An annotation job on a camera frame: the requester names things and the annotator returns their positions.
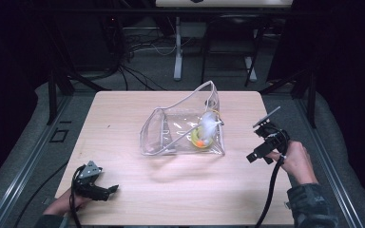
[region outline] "sleeve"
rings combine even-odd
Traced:
[[[296,186],[287,191],[289,207],[292,210],[295,227],[337,226],[337,216],[332,204],[323,196],[317,183]]]
[[[65,228],[67,227],[67,218],[53,215],[41,216],[34,228]]]

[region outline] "wooden table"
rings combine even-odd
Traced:
[[[120,184],[108,201],[78,212],[84,225],[255,224],[266,201],[274,165],[245,157],[263,143],[252,125],[266,115],[258,92],[219,91],[226,154],[144,156],[139,133],[157,106],[169,106],[191,91],[104,91],[97,93],[71,155],[57,197],[76,169],[94,161],[103,167],[96,185]],[[278,174],[263,224],[293,224],[284,206],[291,187]]]

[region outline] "hand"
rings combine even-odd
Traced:
[[[56,216],[64,216],[67,212],[70,211],[69,206],[69,197],[70,197],[70,188],[58,199],[56,199],[43,213],[43,215],[56,215]],[[84,207],[86,203],[91,201],[89,198],[84,198],[78,195],[75,195],[75,207]]]
[[[280,153],[271,152],[266,157],[277,161]],[[301,142],[289,141],[286,152],[286,159],[282,168],[295,177],[299,184],[318,183],[316,175],[311,164],[310,155]]]

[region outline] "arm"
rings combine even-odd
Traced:
[[[70,212],[69,206],[70,189],[68,189],[60,198],[56,199],[44,212],[34,227],[38,228],[60,228],[67,227],[67,218],[64,215]],[[75,196],[75,206],[84,207],[91,199]]]
[[[272,152],[267,157],[277,161],[279,156]],[[289,142],[282,168],[299,184],[287,191],[295,227],[336,227],[334,208],[324,197],[310,155],[301,142]]]

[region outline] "black cable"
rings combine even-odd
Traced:
[[[86,79],[89,79],[90,81],[95,81],[95,80],[99,80],[99,79],[108,78],[111,75],[113,75],[114,73],[116,73],[118,68],[119,68],[119,66],[112,67],[111,69],[106,70],[105,72],[103,72],[103,74],[94,75],[94,76],[83,76],[83,77],[86,78]]]
[[[267,128],[271,128],[271,129],[278,131],[285,138],[285,142],[284,142],[284,147],[281,151],[281,156],[278,159],[277,164],[274,167],[274,171],[272,171],[271,180],[269,181],[268,197],[266,199],[265,206],[259,217],[259,220],[257,221],[255,228],[259,228],[262,225],[262,222],[265,219],[266,214],[268,213],[269,207],[271,206],[272,197],[274,196],[275,182],[277,180],[278,171],[279,171],[280,167],[284,164],[284,159],[286,156],[287,148],[289,146],[289,140],[286,138],[286,135],[283,133],[283,131],[281,129],[278,129],[276,127],[267,127]]]
[[[150,90],[152,90],[152,91],[155,91],[155,89],[154,88],[152,88],[152,87],[150,87],[148,84],[147,84],[147,78],[146,78],[146,76],[144,76],[144,78],[145,78],[145,80],[146,80],[146,82],[143,82],[140,78],[138,78],[138,76],[136,76],[132,71],[131,71],[131,69],[130,68],[128,68],[127,66],[122,66],[122,68],[126,71],[126,72],[128,72],[129,74],[131,74],[132,76],[134,76],[142,85],[144,85],[145,86],[145,89],[150,89]]]
[[[125,91],[128,91],[128,81],[126,80],[126,77],[125,77],[125,74],[124,74],[124,71],[123,71],[123,68],[120,67],[119,69],[120,73],[123,75],[124,77],[124,82],[125,82]]]
[[[74,182],[76,180],[76,176],[85,168],[85,165],[80,166],[76,169],[75,173],[72,177],[72,183],[70,184],[70,197],[69,197],[69,207],[70,207],[70,213],[72,214],[73,220],[75,221],[75,225],[78,228],[81,228],[81,222],[79,221],[78,214],[76,213],[76,207],[75,207],[75,188],[74,188]]]
[[[277,164],[275,165],[274,171],[272,172],[271,180],[269,182],[269,192],[268,192],[268,198],[266,199],[265,206],[263,208],[262,214],[259,217],[259,220],[256,224],[256,228],[260,227],[263,220],[265,219],[266,214],[268,213],[269,206],[272,202],[272,197],[274,196],[274,188],[275,188],[275,182],[277,180],[278,171],[280,169],[280,166],[283,164],[283,157],[280,157],[277,161]]]
[[[147,35],[142,35],[142,34],[140,34],[140,35],[128,35],[127,37],[126,37],[126,39],[128,39],[128,38],[134,38],[135,37],[135,43],[137,43],[137,44],[141,44],[141,45],[145,45],[145,44],[147,44],[147,45],[153,45],[153,44],[156,44],[156,43],[158,43],[158,44],[161,44],[161,43],[168,43],[168,44],[175,44],[175,41],[174,41],[174,39],[172,39],[172,38],[169,38],[169,37],[166,37],[166,36],[157,36],[157,37],[154,37],[154,36],[151,36],[151,35],[149,35],[149,34],[147,34]],[[149,37],[149,38],[152,38],[152,37],[154,37],[152,40],[146,40],[146,41],[141,41],[141,38],[142,37]]]
[[[136,44],[135,47],[130,47],[128,49],[129,55],[134,56],[135,55],[134,53],[136,51],[142,50],[143,47],[153,47],[151,49],[156,49],[158,52],[159,52],[159,48],[173,48],[173,49],[175,49],[176,48],[175,41],[170,40],[170,42],[166,42],[166,41],[169,41],[169,40],[170,39],[168,37],[162,36],[162,37],[159,37],[159,38],[154,39],[152,41],[145,41],[144,43],[141,42],[140,44]],[[189,38],[187,41],[183,42],[182,46],[187,47],[188,44],[189,44],[189,46],[193,46],[193,45],[196,44],[196,41],[197,40],[195,38]],[[158,47],[162,43],[171,44],[171,45],[173,45],[173,47]],[[171,54],[173,52],[174,52],[174,50],[170,51],[169,53],[160,53],[160,52],[159,53],[162,54],[162,55],[168,55],[168,54]]]
[[[20,222],[20,219],[22,218],[22,216],[25,214],[26,209],[29,207],[31,201],[34,199],[34,197],[38,194],[38,192],[40,192],[40,190],[44,187],[44,185],[46,185],[47,182],[49,182],[61,169],[63,169],[66,165],[67,162],[65,162],[63,165],[61,165],[53,174],[51,174],[51,176],[49,176],[41,185],[40,187],[37,188],[37,190],[34,192],[34,194],[29,198],[28,202],[26,203],[26,205],[23,207],[23,210],[20,212],[19,217],[17,218],[16,222],[13,225],[13,228],[16,228],[17,225]]]
[[[136,72],[136,73],[138,73],[138,74],[142,75],[142,76],[143,76],[143,77],[145,77],[147,80],[149,80],[150,82],[152,82],[155,86],[159,87],[159,88],[160,88],[160,89],[162,89],[162,90],[167,91],[167,89],[165,89],[165,88],[163,88],[162,86],[160,86],[160,85],[158,85],[157,83],[155,83],[155,82],[154,82],[151,78],[149,78],[149,77],[145,76],[144,74],[142,74],[142,72],[140,72],[140,71],[138,71],[138,70],[136,70],[136,69],[130,68],[130,67],[128,67],[128,66],[123,66],[123,67],[125,67],[126,69],[128,69],[128,70],[130,70],[130,71],[133,71],[133,72]]]

